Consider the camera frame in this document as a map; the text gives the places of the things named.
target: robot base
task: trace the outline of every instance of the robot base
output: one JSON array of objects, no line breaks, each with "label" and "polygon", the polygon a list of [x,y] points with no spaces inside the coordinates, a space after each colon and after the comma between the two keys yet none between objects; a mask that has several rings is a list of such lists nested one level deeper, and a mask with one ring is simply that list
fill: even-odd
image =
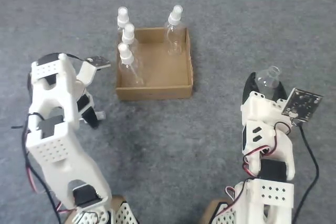
[{"label": "robot base", "polygon": [[[125,198],[123,196],[120,195],[113,195],[112,197],[112,210],[115,213],[114,215],[114,223],[111,223],[110,221],[108,221],[107,223],[110,224],[119,224],[119,223],[128,223],[128,224],[138,224],[137,219],[135,218],[135,216],[133,215],[128,203],[126,202]],[[100,223],[99,221],[97,221],[97,215],[96,214],[91,214],[91,213],[87,213],[85,216],[83,216],[82,219],[80,219],[80,221],[78,221],[78,218],[76,220],[74,220],[75,216],[76,216],[76,211],[72,211],[69,216],[67,217],[65,224],[98,224]]]}]

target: clear plastic bottle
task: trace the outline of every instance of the clear plastic bottle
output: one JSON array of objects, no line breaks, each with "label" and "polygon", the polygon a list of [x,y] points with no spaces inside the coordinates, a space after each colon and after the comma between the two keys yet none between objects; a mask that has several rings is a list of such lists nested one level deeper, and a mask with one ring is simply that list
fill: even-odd
[{"label": "clear plastic bottle", "polygon": [[118,45],[120,53],[119,69],[121,73],[121,81],[124,87],[141,87],[144,86],[142,78],[142,66],[137,58],[125,43]]},{"label": "clear plastic bottle", "polygon": [[180,55],[185,42],[185,26],[181,22],[183,8],[175,5],[164,25],[164,42],[169,55]]},{"label": "clear plastic bottle", "polygon": [[138,40],[134,37],[134,26],[132,23],[125,25],[122,32],[121,40],[123,43],[127,44],[133,55],[139,60],[138,57]]},{"label": "clear plastic bottle", "polygon": [[117,18],[117,23],[118,23],[118,34],[121,36],[122,31],[125,28],[126,24],[130,21],[128,17],[128,10],[126,7],[119,7],[118,9],[118,18]]},{"label": "clear plastic bottle", "polygon": [[268,69],[261,70],[256,74],[256,83],[259,92],[262,93],[267,99],[272,99],[274,89],[279,86],[279,75],[281,71],[276,66],[270,66]]}]

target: black wire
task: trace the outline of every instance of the black wire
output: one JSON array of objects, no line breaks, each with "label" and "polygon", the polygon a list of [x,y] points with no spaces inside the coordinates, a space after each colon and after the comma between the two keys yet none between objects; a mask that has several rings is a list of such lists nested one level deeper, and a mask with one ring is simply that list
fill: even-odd
[{"label": "black wire", "polygon": [[23,131],[22,131],[22,151],[23,151],[23,156],[25,158],[25,166],[26,168],[29,168],[31,170],[31,172],[34,174],[34,176],[38,179],[38,181],[41,183],[41,185],[43,186],[44,190],[46,191],[46,194],[49,198],[49,201],[53,207],[53,210],[54,210],[54,213],[57,217],[57,220],[58,220],[58,223],[61,224],[61,218],[60,218],[60,215],[56,209],[56,205],[55,205],[55,202],[53,200],[53,197],[51,196],[51,193],[49,191],[49,188],[48,186],[46,185],[46,183],[43,181],[43,179],[38,175],[38,173],[35,171],[35,169],[32,167],[31,163],[30,163],[30,160],[29,160],[29,157],[28,157],[28,153],[26,151],[26,140],[27,140],[27,130],[28,130],[28,118],[30,115],[32,114],[28,114],[27,115],[27,118],[26,118],[26,121],[25,121],[25,125],[24,125],[24,128],[23,128]]},{"label": "black wire", "polygon": [[291,130],[290,126],[287,123],[284,123],[284,122],[281,122],[281,121],[276,122],[274,124],[274,130],[276,129],[276,126],[277,126],[278,123],[282,123],[282,124],[284,124],[288,128],[288,132],[286,133],[286,135],[289,135],[291,133],[292,130]]},{"label": "black wire", "polygon": [[97,221],[96,221],[95,224],[97,224],[99,222],[99,216],[98,216],[98,214],[96,212],[83,211],[83,213],[82,213],[81,217],[79,218],[79,220],[76,221],[76,224],[78,224],[80,222],[80,220],[83,218],[83,216],[84,216],[85,213],[94,214],[96,216],[96,218],[97,218]]},{"label": "black wire", "polygon": [[301,211],[301,208],[303,206],[303,204],[305,203],[305,200],[308,196],[308,194],[310,193],[310,191],[312,190],[312,188],[315,186],[315,184],[317,183],[318,179],[319,179],[319,176],[320,176],[320,168],[319,168],[319,164],[317,163],[317,160],[314,156],[314,153],[313,151],[311,150],[308,142],[307,142],[307,139],[306,139],[306,136],[305,136],[305,133],[303,131],[303,128],[302,128],[302,123],[298,124],[299,126],[299,129],[300,129],[300,132],[301,132],[301,136],[302,136],[302,139],[303,139],[303,142],[310,154],[310,157],[311,159],[313,160],[314,162],[314,165],[315,165],[315,169],[316,169],[316,175],[315,175],[315,178],[313,180],[313,182],[310,184],[310,186],[308,187],[308,189],[306,190],[306,192],[304,193],[299,205],[298,205],[298,208],[296,209],[296,212],[294,214],[294,218],[293,218],[293,221],[292,221],[292,224],[295,224],[298,220],[298,217],[299,217],[299,214],[300,214],[300,211]]}]

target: perforated white panel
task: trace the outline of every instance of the perforated white panel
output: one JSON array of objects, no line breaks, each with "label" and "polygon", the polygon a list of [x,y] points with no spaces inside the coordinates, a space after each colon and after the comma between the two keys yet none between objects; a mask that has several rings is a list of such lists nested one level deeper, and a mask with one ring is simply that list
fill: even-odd
[{"label": "perforated white panel", "polygon": [[248,183],[250,198],[253,202],[270,206],[293,208],[294,185],[264,179],[254,179]]},{"label": "perforated white panel", "polygon": [[128,203],[121,204],[118,212],[115,215],[115,224],[138,224],[135,216],[133,215]]},{"label": "perforated white panel", "polygon": [[30,151],[48,163],[60,161],[68,156],[66,146],[62,139],[46,141],[31,148]]},{"label": "perforated white panel", "polygon": [[104,207],[95,208],[90,212],[76,214],[72,223],[75,224],[105,224],[109,220],[109,215]]},{"label": "perforated white panel", "polygon": [[[227,204],[221,204],[217,213],[227,207]],[[232,209],[218,215],[212,221],[212,224],[235,224],[235,212]]]},{"label": "perforated white panel", "polygon": [[52,61],[46,64],[43,64],[41,66],[34,66],[34,69],[32,70],[32,74],[36,79],[43,78],[45,76],[49,76],[54,73],[59,72],[59,66],[60,66],[60,61]]}]

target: gray carpet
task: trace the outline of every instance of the gray carpet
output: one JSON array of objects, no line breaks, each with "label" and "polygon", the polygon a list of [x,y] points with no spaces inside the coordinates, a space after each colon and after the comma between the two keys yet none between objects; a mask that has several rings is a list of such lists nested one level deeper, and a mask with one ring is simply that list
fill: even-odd
[{"label": "gray carpet", "polygon": [[[107,119],[82,124],[84,149],[113,194],[123,194],[141,223],[197,223],[241,169],[240,103],[247,76],[279,66],[287,91],[325,97],[305,125],[321,177],[298,223],[334,223],[336,213],[336,0],[0,0],[1,223],[56,223],[46,195],[32,193],[20,148],[29,103],[26,75],[44,54],[101,55],[115,63],[116,13],[129,8],[136,27],[161,26],[176,3],[190,29],[195,88],[189,100],[120,102],[115,73],[98,72],[89,92]],[[314,166],[299,131],[295,205]]]}]

